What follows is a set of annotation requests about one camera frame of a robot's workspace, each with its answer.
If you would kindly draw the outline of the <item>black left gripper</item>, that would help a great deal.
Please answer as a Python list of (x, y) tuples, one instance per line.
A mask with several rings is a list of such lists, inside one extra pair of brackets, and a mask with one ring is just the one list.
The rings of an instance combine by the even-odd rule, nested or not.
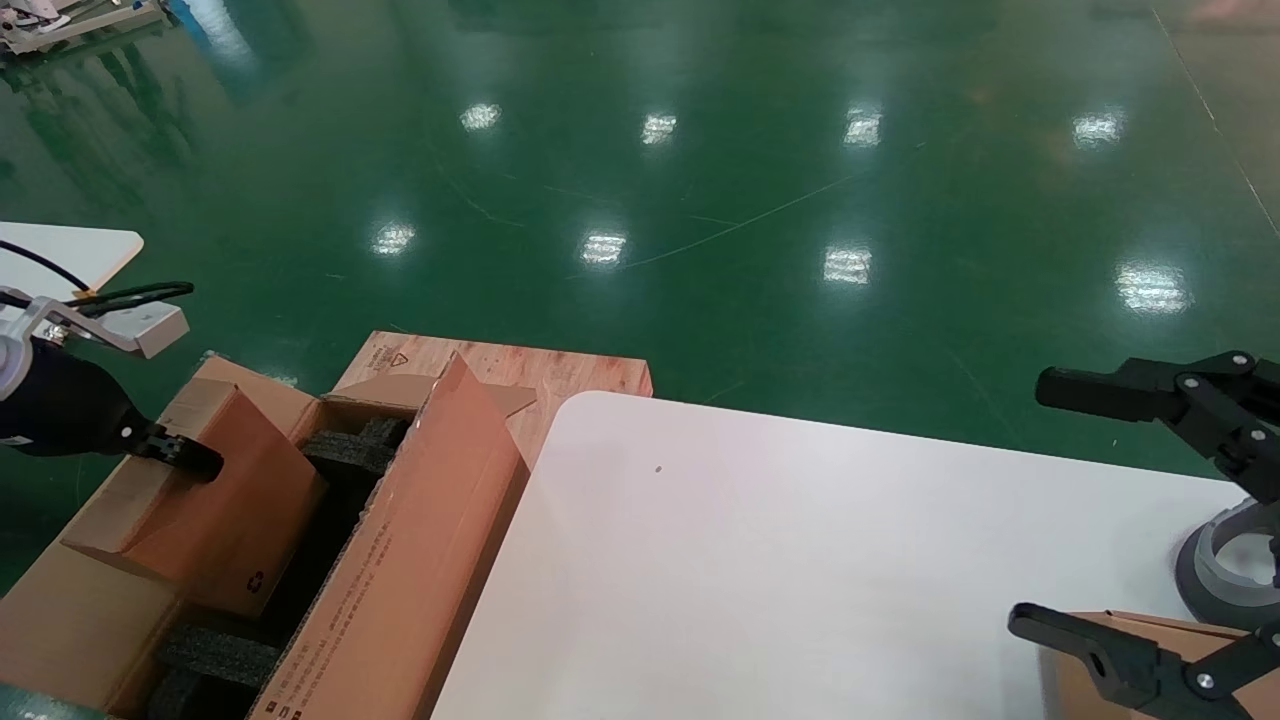
[(26, 378), (1, 402), (4, 447), (40, 457), (128, 454), (197, 483), (215, 480), (224, 468), (216, 450), (146, 424), (120, 383), (97, 364), (44, 340), (35, 340), (32, 350)]

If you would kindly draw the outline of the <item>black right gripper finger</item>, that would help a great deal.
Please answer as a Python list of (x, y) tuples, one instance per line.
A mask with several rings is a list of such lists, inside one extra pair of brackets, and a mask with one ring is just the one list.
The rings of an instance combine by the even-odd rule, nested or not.
[(1196, 363), (1130, 357), (1110, 373), (1057, 366), (1036, 401), (1120, 421), (1157, 421), (1256, 501), (1279, 497), (1279, 366), (1235, 350)]
[(1065, 719), (1275, 719), (1277, 624), (1243, 632), (1016, 603), (1015, 637), (1053, 652)]

